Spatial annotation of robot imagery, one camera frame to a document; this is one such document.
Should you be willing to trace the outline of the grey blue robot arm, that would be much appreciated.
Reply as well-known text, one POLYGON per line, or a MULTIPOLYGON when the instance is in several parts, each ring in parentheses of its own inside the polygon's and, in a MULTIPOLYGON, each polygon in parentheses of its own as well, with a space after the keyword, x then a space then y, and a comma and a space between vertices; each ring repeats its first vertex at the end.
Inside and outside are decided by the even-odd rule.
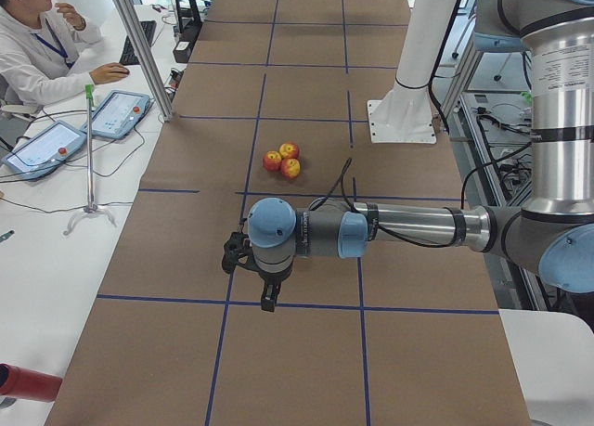
POLYGON ((276 307, 297 256, 357 258, 376 239, 493 253, 572 293, 593 290, 593 0, 478 0, 478 32, 519 38, 531 53, 532 193, 519 207, 422 208, 267 198, 241 246, 276 307))

